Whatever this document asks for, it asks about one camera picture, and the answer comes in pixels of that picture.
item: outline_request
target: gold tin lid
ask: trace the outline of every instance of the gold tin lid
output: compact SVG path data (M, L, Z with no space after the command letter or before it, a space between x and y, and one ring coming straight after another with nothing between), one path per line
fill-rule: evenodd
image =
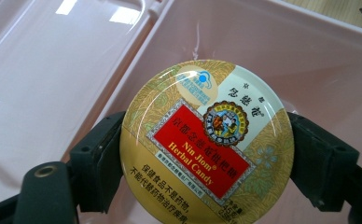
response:
M122 125L120 157L141 205L163 223L252 223L282 194L294 141L272 89L227 62L154 76Z

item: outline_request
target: white label section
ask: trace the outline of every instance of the white label section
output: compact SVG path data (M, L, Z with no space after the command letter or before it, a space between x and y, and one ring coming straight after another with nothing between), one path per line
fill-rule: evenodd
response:
M202 198L204 196L204 191L198 187L198 185L193 182L175 163L173 163L163 152L158 151L155 156L159 159L163 165L167 167L181 182L183 182L193 193L198 196L198 198Z
M268 122L272 122L277 111L284 108L274 91L262 79L237 65L218 86L216 102L222 101L234 102L247 114L250 122L248 133L236 146L241 151L248 147ZM198 112L204 115L213 104L200 106Z

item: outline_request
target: wooden table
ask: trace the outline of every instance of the wooden table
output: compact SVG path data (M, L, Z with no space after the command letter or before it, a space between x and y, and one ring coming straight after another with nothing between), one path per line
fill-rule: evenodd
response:
M362 28L362 0L283 0L287 3Z

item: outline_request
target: ornate logo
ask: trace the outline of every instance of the ornate logo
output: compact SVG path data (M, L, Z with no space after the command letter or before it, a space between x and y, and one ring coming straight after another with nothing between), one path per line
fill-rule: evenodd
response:
M205 133L219 146L236 146L243 141L250 123L242 107L228 101L208 107L203 120Z

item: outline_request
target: circular emblem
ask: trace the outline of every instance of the circular emblem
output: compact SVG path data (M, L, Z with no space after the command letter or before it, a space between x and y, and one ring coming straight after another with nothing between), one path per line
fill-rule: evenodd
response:
M203 120L205 133L219 146L236 146L248 133L247 114L233 102L214 103L207 108Z

